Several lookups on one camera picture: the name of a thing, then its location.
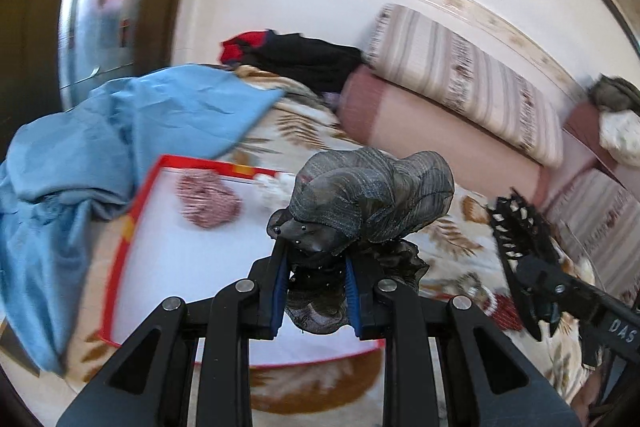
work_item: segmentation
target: pillow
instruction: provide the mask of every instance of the pillow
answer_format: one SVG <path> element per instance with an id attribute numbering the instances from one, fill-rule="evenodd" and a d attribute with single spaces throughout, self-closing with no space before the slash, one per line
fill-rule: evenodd
<path id="1" fill-rule="evenodd" d="M 351 138 L 397 158 L 439 153 L 457 184 L 488 198 L 515 187 L 533 204 L 546 199 L 545 168 L 440 104 L 381 80 L 366 66 L 349 76 L 338 118 Z"/>
<path id="2" fill-rule="evenodd" d="M 561 165 L 560 121 L 542 93 L 421 13 L 386 5 L 366 59 L 385 80 L 462 114 L 544 166 Z"/>
<path id="3" fill-rule="evenodd" d="M 572 261 L 588 257 L 598 285 L 628 291 L 640 275 L 640 203 L 604 172 L 578 176 L 546 212 Z"/>

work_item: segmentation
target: pink cushion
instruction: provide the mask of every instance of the pink cushion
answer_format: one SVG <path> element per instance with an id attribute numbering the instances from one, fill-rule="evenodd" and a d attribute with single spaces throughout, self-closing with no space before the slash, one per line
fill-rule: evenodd
<path id="1" fill-rule="evenodd" d="M 516 187 L 535 203 L 546 197 L 542 168 L 468 120 L 374 76 L 362 66 L 348 79 L 338 117 L 357 141 L 396 157 L 423 150 L 441 154 L 456 183 L 492 198 Z"/>

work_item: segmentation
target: white cloth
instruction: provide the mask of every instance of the white cloth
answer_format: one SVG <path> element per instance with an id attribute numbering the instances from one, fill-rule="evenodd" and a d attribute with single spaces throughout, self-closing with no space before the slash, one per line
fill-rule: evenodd
<path id="1" fill-rule="evenodd" d="M 254 183 L 258 187 L 262 204 L 271 212 L 286 208 L 289 205 L 295 182 L 295 174 L 289 174 L 288 172 L 278 172 L 276 177 L 267 176 L 266 174 L 256 174 L 254 176 Z"/>
<path id="2" fill-rule="evenodd" d="M 630 110 L 601 113 L 600 145 L 618 163 L 640 167 L 640 116 Z"/>

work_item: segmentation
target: blue cloth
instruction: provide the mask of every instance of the blue cloth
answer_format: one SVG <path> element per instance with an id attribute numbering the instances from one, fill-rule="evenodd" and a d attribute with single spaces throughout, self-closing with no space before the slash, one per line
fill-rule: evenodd
<path id="1" fill-rule="evenodd" d="M 18 129 L 0 165 L 0 299 L 40 368 L 63 370 L 92 216 L 123 213 L 161 154 L 222 155 L 282 95 L 178 66 L 112 80 L 73 110 Z"/>

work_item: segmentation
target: gray cloth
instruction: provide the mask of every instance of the gray cloth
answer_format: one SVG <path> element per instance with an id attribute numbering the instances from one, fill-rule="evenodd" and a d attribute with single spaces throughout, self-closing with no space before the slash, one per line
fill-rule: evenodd
<path id="1" fill-rule="evenodd" d="M 640 115 L 640 90 L 624 78 L 601 75 L 589 90 L 589 100 L 600 110 L 632 110 Z"/>

